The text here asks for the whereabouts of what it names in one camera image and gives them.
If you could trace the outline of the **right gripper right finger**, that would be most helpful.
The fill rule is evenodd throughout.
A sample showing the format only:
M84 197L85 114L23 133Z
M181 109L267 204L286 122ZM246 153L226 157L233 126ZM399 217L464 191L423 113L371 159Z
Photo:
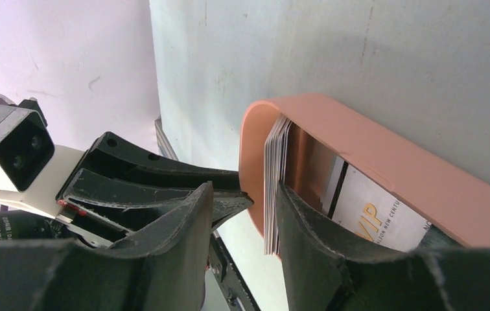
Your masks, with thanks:
M291 310L490 310L490 248L386 248L332 222L284 183L276 209Z

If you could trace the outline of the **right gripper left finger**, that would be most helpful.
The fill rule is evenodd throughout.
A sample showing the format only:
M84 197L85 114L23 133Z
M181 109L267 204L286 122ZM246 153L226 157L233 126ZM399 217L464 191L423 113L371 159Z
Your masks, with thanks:
M0 241L0 310L199 310L212 213L206 182L108 249Z

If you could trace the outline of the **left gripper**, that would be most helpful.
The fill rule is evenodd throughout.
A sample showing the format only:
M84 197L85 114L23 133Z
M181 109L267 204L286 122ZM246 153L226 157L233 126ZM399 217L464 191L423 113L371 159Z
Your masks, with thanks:
M87 152L54 146L30 187L0 190L0 204L57 220L93 246L110 247L177 208L204 183L213 186L213 229L253 204L236 171L172 160L105 132Z

